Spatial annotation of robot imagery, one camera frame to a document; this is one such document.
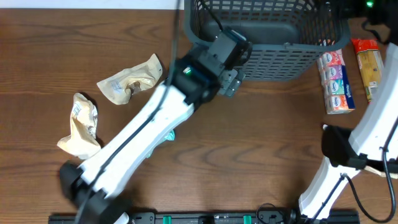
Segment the white background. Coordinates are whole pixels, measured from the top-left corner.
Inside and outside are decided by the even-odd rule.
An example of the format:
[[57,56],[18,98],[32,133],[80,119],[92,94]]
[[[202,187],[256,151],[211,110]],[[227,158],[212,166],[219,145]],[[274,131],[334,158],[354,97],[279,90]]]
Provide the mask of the white background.
[[176,3],[176,0],[0,0],[0,8],[175,9]]

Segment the crumpled paper bag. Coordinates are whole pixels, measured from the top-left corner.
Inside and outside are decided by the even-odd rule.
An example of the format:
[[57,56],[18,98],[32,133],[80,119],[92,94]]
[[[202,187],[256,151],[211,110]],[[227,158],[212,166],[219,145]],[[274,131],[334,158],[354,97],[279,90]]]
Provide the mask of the crumpled paper bag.
[[162,75],[162,65],[153,54],[147,62],[123,71],[97,83],[101,92],[116,105],[126,104],[130,96],[152,88]]
[[82,94],[75,93],[70,113],[70,135],[59,140],[57,146],[80,159],[90,158],[101,149],[95,140],[97,122],[96,107]]

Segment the black basket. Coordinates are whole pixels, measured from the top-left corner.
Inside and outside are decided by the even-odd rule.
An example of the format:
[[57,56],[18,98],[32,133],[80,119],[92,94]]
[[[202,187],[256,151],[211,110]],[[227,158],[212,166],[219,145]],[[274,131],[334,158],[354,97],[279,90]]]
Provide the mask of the black basket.
[[[347,20],[315,10],[304,0],[207,0],[223,26],[253,43],[242,69],[245,80],[284,81],[299,77],[324,52],[343,48],[350,37]],[[185,0],[184,30],[189,40],[210,46],[220,30],[199,0]]]

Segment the wooden table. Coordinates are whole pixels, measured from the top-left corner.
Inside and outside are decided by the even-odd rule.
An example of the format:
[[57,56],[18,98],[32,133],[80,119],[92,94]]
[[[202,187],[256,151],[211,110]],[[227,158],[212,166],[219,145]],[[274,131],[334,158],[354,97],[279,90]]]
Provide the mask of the wooden table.
[[[70,155],[56,146],[70,134],[73,94],[85,93],[97,105],[104,146],[153,90],[118,106],[96,83],[153,53],[168,65],[172,16],[171,11],[0,10],[0,223],[46,223],[53,212],[75,213],[57,177]],[[351,23],[355,35],[366,35],[358,21]],[[181,31],[179,56],[189,48]],[[177,128],[175,142],[163,143],[142,163],[127,188],[134,205],[159,212],[294,205],[320,166],[322,124],[353,128],[367,107],[353,46],[343,54],[354,112],[325,114],[316,66],[291,82],[244,82],[234,98],[219,96],[203,105]],[[389,213],[383,178],[362,172],[354,184],[371,214]],[[349,188],[335,207],[357,208]]]

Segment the green connector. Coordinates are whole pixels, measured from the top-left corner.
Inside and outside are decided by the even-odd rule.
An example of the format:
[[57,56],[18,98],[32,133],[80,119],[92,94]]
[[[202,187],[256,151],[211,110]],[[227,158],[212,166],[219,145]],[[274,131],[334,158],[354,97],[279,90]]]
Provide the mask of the green connector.
[[251,224],[251,216],[250,215],[243,216],[243,224]]
[[163,224],[172,224],[172,217],[163,217]]

